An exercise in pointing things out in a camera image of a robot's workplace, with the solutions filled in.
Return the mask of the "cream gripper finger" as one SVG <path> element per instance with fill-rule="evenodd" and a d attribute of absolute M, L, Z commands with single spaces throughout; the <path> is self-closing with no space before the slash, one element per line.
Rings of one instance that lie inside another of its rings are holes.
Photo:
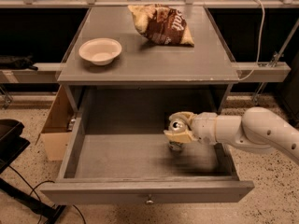
<path fill-rule="evenodd" d="M 167 137 L 167 139 L 171 142 L 187 144 L 187 143 L 190 143 L 192 141 L 196 141 L 196 138 L 194 137 L 194 135 L 190 131 L 175 133 L 173 131 L 165 130 L 164 134 Z"/>
<path fill-rule="evenodd" d="M 173 121 L 175 119 L 181 119 L 185 124 L 191 125 L 194 117 L 195 117 L 195 114 L 193 112 L 182 111 L 182 112 L 177 112 L 177 113 L 172 114 L 169 117 L 169 120 Z"/>

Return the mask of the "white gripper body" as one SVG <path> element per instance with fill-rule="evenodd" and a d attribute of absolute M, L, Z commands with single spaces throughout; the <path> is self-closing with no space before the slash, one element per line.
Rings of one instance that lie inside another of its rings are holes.
<path fill-rule="evenodd" d="M 204 112 L 192 119 L 193 135 L 203 145 L 238 146 L 242 136 L 241 117 Z"/>

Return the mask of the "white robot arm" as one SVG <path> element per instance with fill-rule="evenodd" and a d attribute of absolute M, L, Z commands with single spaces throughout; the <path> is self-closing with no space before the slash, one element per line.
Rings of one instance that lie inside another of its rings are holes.
<path fill-rule="evenodd" d="M 222 143 L 259 154 L 276 149 L 299 164 L 299 131 L 262 107 L 252 107 L 242 116 L 177 112 L 169 117 L 169 121 L 164 134 L 171 143 L 197 141 L 212 146 Z"/>

